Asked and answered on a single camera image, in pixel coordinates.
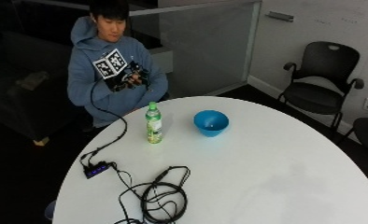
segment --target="hood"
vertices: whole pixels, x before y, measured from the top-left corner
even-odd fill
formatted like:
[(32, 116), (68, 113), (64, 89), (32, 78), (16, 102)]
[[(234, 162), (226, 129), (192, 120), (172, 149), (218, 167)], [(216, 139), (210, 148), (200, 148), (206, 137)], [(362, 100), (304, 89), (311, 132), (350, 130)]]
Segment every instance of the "hood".
[(98, 39), (98, 26), (90, 16), (80, 17), (71, 32), (74, 46), (79, 49), (100, 50), (108, 43)]

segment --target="gray hoodie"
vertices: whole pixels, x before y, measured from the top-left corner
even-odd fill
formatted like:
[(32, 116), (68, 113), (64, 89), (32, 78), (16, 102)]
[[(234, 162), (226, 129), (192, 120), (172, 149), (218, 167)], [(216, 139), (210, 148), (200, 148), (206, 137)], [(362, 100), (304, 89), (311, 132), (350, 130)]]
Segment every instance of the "gray hoodie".
[[(99, 39), (98, 27), (90, 17), (78, 19), (71, 33), (71, 40), (74, 50), (68, 66), (68, 97), (72, 103), (78, 106), (84, 106), (88, 113), (94, 116), (95, 127), (102, 127), (119, 118), (98, 108), (108, 110), (123, 117), (132, 110), (147, 106), (151, 101), (160, 99), (168, 90), (168, 80), (166, 74), (154, 63), (150, 51), (142, 43), (127, 36), (123, 36), (116, 43)], [(142, 85), (136, 86), (134, 90), (110, 91), (92, 62), (99, 60), (102, 55), (114, 49), (120, 51), (128, 63), (135, 61), (150, 71), (150, 90)]]

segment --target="green bottle cap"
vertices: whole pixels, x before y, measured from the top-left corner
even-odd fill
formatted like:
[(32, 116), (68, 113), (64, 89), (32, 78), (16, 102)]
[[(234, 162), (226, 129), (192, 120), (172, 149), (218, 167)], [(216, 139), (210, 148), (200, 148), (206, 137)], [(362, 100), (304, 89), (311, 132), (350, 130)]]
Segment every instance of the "green bottle cap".
[(156, 102), (150, 102), (150, 109), (156, 109)]

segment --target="power strip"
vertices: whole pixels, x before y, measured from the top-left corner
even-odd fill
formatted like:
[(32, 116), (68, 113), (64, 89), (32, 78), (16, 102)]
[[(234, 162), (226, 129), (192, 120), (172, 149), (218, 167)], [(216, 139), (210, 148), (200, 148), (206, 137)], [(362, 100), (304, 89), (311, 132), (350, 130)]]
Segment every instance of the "power strip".
[(102, 172), (108, 170), (110, 164), (106, 161), (100, 161), (98, 165), (94, 165), (92, 167), (84, 167), (84, 175), (87, 179), (94, 177), (95, 175), (99, 175)]

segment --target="black hair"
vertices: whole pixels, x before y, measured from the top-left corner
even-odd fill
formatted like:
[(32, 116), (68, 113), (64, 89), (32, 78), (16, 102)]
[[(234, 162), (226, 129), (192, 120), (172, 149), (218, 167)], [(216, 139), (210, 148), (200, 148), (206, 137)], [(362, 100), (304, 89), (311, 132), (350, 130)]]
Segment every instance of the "black hair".
[(95, 19), (104, 16), (110, 20), (126, 21), (130, 17), (127, 0), (90, 0), (90, 12)]

